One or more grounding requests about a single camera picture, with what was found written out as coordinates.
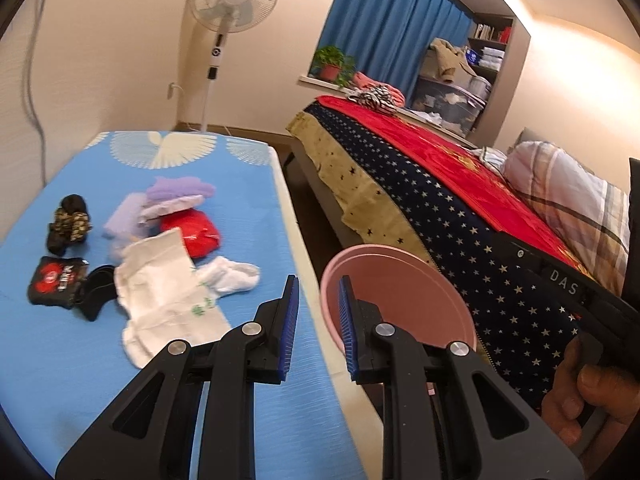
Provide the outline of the person's right hand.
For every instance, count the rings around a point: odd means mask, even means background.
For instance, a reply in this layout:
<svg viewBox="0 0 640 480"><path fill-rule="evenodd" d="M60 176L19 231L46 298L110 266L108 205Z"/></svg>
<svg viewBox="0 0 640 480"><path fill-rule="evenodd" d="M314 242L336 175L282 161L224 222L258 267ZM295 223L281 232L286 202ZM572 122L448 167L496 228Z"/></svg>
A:
<svg viewBox="0 0 640 480"><path fill-rule="evenodd" d="M639 411L639 384L614 368L582 364L582 344L574 338L542 402L542 419L565 444L573 445L582 436L577 419L587 404L608 415L590 451L611 453Z"/></svg>

